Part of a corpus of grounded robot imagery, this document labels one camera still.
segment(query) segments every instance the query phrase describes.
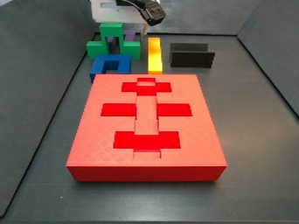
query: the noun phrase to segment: toy block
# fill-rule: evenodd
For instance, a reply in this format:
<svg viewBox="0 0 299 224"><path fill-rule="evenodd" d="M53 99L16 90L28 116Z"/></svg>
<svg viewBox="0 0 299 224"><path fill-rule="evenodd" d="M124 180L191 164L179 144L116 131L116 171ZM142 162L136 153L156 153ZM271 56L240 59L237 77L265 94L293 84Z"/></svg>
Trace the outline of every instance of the toy block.
<svg viewBox="0 0 299 224"><path fill-rule="evenodd" d="M125 41L134 41L136 40L136 31L125 30L124 35L125 35Z"/></svg>
<svg viewBox="0 0 299 224"><path fill-rule="evenodd" d="M161 74L163 71L161 41L159 38L148 38L148 73Z"/></svg>
<svg viewBox="0 0 299 224"><path fill-rule="evenodd" d="M106 70L117 70L118 74L129 74L130 56L125 54L98 55L89 71L90 82L93 82L96 74L105 74Z"/></svg>
<svg viewBox="0 0 299 224"><path fill-rule="evenodd" d="M89 41L86 44L88 57L93 60L100 54L108 54L108 43L104 41Z"/></svg>
<svg viewBox="0 0 299 224"><path fill-rule="evenodd" d="M213 181L225 167L196 75L96 76L66 162L76 181Z"/></svg>
<svg viewBox="0 0 299 224"><path fill-rule="evenodd" d="M129 54L132 60L140 60L141 58L141 45L137 41L125 41L124 45L120 46L120 52Z"/></svg>
<svg viewBox="0 0 299 224"><path fill-rule="evenodd" d="M215 52L208 52L208 44L171 43L171 67L211 68Z"/></svg>
<svg viewBox="0 0 299 224"><path fill-rule="evenodd" d="M98 26L101 41L109 37L118 38L118 45L124 44L124 25L120 23L102 23Z"/></svg>
<svg viewBox="0 0 299 224"><path fill-rule="evenodd" d="M124 30L124 36L125 36L125 41L134 41L134 39L136 39L136 31L133 31L133 30ZM106 38L106 43L108 43L108 50L112 53L114 48L116 48L117 39L113 38L113 37L108 37Z"/></svg>

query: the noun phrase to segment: black rectangular block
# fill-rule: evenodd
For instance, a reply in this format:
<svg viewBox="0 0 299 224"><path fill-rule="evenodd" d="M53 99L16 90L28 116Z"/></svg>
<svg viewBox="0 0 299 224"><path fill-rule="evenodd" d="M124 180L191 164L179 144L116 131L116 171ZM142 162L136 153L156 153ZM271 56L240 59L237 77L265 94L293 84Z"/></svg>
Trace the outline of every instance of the black rectangular block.
<svg viewBox="0 0 299 224"><path fill-rule="evenodd" d="M208 44L171 43L171 67L211 68L215 52L208 52Z"/></svg>

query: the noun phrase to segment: gray floor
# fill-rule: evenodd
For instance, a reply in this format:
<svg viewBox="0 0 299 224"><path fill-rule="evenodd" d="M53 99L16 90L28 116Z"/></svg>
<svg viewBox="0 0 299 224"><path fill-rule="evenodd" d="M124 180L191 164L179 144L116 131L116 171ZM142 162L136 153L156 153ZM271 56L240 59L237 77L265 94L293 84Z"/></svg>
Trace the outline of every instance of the gray floor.
<svg viewBox="0 0 299 224"><path fill-rule="evenodd" d="M228 160L220 180L73 181L64 165L90 87L84 59L2 221L299 221L299 123L255 61L233 37L161 40L164 72L199 76ZM208 43L212 69L169 68L173 42ZM145 63L133 61L133 74Z"/></svg>

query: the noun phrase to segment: green block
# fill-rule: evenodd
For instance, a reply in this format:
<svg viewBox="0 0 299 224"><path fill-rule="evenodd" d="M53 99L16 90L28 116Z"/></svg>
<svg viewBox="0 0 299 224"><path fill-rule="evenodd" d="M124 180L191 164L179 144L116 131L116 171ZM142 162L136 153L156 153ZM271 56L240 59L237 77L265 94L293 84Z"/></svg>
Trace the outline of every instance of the green block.
<svg viewBox="0 0 299 224"><path fill-rule="evenodd" d="M108 43L102 41L89 41L86 43L88 58L93 60L100 54L108 54Z"/></svg>
<svg viewBox="0 0 299 224"><path fill-rule="evenodd" d="M132 60L141 59L141 45L138 41L125 41L124 45L120 46L120 52L129 54Z"/></svg>
<svg viewBox="0 0 299 224"><path fill-rule="evenodd" d="M101 41L108 41L108 37L118 38L118 44L124 44L124 25L120 23L102 23L98 26Z"/></svg>

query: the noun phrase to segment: red box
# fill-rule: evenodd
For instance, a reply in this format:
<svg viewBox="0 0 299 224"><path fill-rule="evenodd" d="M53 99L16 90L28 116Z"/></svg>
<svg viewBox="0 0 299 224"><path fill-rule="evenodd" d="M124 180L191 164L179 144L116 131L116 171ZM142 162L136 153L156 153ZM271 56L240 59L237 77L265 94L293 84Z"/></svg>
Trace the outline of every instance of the red box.
<svg viewBox="0 0 299 224"><path fill-rule="evenodd" d="M227 161L196 75L97 75L66 167L77 181L219 179Z"/></svg>

